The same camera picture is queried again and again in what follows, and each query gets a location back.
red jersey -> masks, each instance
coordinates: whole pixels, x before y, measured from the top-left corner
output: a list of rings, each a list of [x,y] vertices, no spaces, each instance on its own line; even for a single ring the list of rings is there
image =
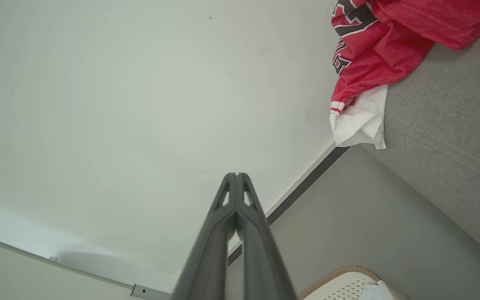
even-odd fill
[[[480,0],[339,0],[331,23],[340,40],[331,98],[339,115],[354,97],[410,74],[435,42],[453,49],[480,36]]]

gray fabric upholstery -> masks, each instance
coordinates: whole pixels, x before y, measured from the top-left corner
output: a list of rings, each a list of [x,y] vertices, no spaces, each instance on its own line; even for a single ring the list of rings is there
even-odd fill
[[[390,86],[385,140],[366,148],[480,243],[480,39]]]

brown rim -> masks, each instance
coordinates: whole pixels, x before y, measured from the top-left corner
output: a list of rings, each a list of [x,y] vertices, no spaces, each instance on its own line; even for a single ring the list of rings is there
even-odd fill
[[[346,274],[349,272],[359,272],[366,276],[371,277],[375,281],[381,280],[381,277],[379,277],[379,275],[373,273],[372,270],[367,269],[365,267],[351,266],[351,265],[340,267],[332,271],[331,273],[328,273],[324,277],[321,277],[318,281],[310,285],[308,288],[304,289],[303,292],[300,292],[299,295],[297,295],[298,300],[304,300],[305,298],[307,298],[308,295],[312,294],[315,290],[320,288],[322,285],[325,285],[326,283],[328,283],[329,281],[332,281],[336,277],[339,277],[340,275]]]

fabric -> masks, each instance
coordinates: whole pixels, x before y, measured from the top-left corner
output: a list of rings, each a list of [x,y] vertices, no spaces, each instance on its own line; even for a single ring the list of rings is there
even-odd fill
[[[435,42],[454,49],[475,42],[480,36],[480,0],[440,4],[432,0],[339,0],[331,23],[341,38],[333,56],[340,76],[331,98],[333,135],[338,146],[371,143],[371,138],[360,139],[365,136],[363,130],[349,134],[351,128],[361,129],[368,122],[351,117],[364,115],[348,109],[356,106],[356,97],[408,76]],[[375,106],[379,110],[365,113],[383,110],[379,101]],[[375,135],[382,137],[379,129]],[[384,148],[379,142],[374,144]]]
[[[380,85],[365,91],[338,118],[330,115],[333,137],[338,147],[360,143],[374,144],[385,149],[385,102],[388,85]]]
[[[387,149],[366,147],[480,243],[480,39],[435,45],[388,89]]]
[[[392,298],[378,285],[365,285],[358,300],[392,300]]]

wall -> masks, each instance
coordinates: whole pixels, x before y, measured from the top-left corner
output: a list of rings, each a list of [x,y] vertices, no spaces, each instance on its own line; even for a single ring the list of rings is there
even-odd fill
[[[335,2],[0,0],[0,241],[171,292],[226,173],[330,144]]]
[[[480,245],[360,146],[271,228],[297,293],[353,264],[408,299],[480,299]],[[228,300],[242,299],[242,267],[228,269]]]
[[[129,300],[131,286],[0,244],[0,300]]]

